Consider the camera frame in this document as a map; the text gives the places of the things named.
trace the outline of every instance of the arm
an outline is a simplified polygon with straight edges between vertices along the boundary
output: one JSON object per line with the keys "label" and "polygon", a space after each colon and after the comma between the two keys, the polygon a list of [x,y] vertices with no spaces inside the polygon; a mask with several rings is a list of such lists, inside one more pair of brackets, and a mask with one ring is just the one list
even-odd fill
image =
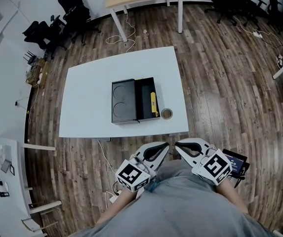
{"label": "arm", "polygon": [[216,192],[220,195],[223,195],[226,199],[233,203],[241,212],[249,214],[246,204],[236,192],[235,188],[232,186],[228,178],[226,178],[218,186],[216,186]]}
{"label": "arm", "polygon": [[136,196],[137,192],[131,192],[127,189],[123,189],[116,201],[102,214],[96,224],[101,224],[102,222],[114,217],[126,205],[135,200]]}

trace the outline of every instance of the wooden floor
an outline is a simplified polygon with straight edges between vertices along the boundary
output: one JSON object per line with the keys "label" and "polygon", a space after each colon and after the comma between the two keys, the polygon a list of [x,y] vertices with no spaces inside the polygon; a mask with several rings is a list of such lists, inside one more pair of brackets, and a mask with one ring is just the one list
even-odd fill
{"label": "wooden floor", "polygon": [[[102,142],[111,165],[144,143],[200,137],[218,148],[248,157],[250,169],[238,192],[252,217],[270,230],[283,231],[283,75],[277,80],[274,48],[263,40],[232,26],[221,24],[219,14],[204,13],[207,5],[184,5],[183,33],[177,33],[177,7],[143,8],[129,13],[136,27],[136,46],[130,51],[174,46],[183,84],[189,133],[114,138]],[[119,16],[124,22],[125,15]],[[277,34],[264,20],[259,25]],[[247,29],[253,31],[253,25]],[[67,51],[58,49],[44,90],[40,90],[29,126],[30,143],[56,146],[57,151],[29,151],[28,164],[36,202],[61,200],[62,206],[44,217],[49,236],[68,236],[93,226],[105,210],[105,191],[112,191],[114,175],[97,140],[59,138],[60,109],[68,69],[72,66],[125,53],[131,42],[106,44],[117,35],[112,18],[100,22],[101,33],[87,33],[86,46],[80,39]],[[132,33],[127,25],[124,29]],[[274,36],[262,34],[277,46]],[[176,158],[171,150],[168,159]]]}

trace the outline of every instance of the black box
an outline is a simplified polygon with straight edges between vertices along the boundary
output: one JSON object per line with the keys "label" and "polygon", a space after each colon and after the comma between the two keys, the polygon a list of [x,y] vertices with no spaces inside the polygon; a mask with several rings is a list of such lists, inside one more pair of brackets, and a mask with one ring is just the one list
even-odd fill
{"label": "black box", "polygon": [[[151,93],[156,94],[158,117],[151,108]],[[129,79],[112,83],[112,123],[132,124],[159,119],[160,112],[153,78]]]}

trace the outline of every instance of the power strip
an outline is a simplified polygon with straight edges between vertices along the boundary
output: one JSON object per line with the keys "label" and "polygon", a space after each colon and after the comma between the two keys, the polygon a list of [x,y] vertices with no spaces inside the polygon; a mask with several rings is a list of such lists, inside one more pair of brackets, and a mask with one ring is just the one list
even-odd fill
{"label": "power strip", "polygon": [[262,35],[259,33],[259,31],[257,31],[257,30],[255,30],[254,32],[253,32],[253,36],[256,36],[256,37],[258,37],[258,38],[260,38],[260,39],[262,39],[263,37],[262,37]]}
{"label": "power strip", "polygon": [[114,203],[115,201],[116,201],[116,199],[118,198],[118,196],[117,195],[114,195],[114,196],[112,196],[111,198],[110,198],[110,202],[111,203]]}

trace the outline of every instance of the black office chair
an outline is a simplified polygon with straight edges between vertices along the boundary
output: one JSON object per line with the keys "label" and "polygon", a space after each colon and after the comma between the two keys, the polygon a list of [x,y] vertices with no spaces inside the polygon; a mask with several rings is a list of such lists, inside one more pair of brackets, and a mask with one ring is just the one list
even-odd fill
{"label": "black office chair", "polygon": [[231,3],[231,0],[212,0],[214,3],[214,8],[206,9],[204,12],[208,11],[217,11],[220,12],[220,17],[217,20],[217,23],[220,24],[220,21],[225,15],[230,21],[232,21],[232,24],[234,26],[237,25],[237,22],[232,18],[233,16],[233,6]]}
{"label": "black office chair", "polygon": [[269,25],[276,26],[279,34],[283,30],[283,11],[279,11],[278,5],[282,5],[278,0],[270,0],[268,7]]}
{"label": "black office chair", "polygon": [[259,17],[267,17],[267,13],[265,10],[261,8],[262,4],[266,3],[262,0],[258,0],[259,3],[256,4],[252,0],[231,0],[232,5],[235,8],[234,13],[239,14],[241,16],[244,16],[247,18],[247,21],[243,24],[244,26],[247,26],[249,21],[252,21],[257,29],[260,31],[260,27],[258,26],[258,19],[256,18],[257,16]]}
{"label": "black office chair", "polygon": [[67,22],[65,31],[76,32],[76,35],[72,38],[72,43],[75,43],[75,39],[82,35],[81,42],[85,45],[85,32],[87,30],[100,32],[97,28],[90,26],[90,11],[83,5],[82,0],[58,0],[58,2],[66,12],[63,16],[63,19]]}
{"label": "black office chair", "polygon": [[57,24],[51,24],[50,27],[46,22],[34,21],[23,35],[26,36],[24,39],[25,42],[37,43],[39,47],[47,52],[51,52],[51,58],[53,59],[53,54],[57,46],[63,47],[65,50],[67,48],[63,46],[61,41],[60,27]]}
{"label": "black office chair", "polygon": [[247,21],[244,23],[244,26],[247,25],[248,21],[251,20],[260,30],[258,26],[257,16],[265,17],[266,12],[260,7],[261,4],[266,4],[264,1],[259,0],[259,3],[256,4],[252,0],[212,0],[215,3],[215,7],[217,9],[207,9],[205,10],[215,10],[220,11],[221,16],[218,19],[217,23],[220,23],[221,17],[226,14],[227,17],[234,21],[234,25],[236,25],[236,21],[232,19],[233,15],[239,14],[241,16],[245,16]]}

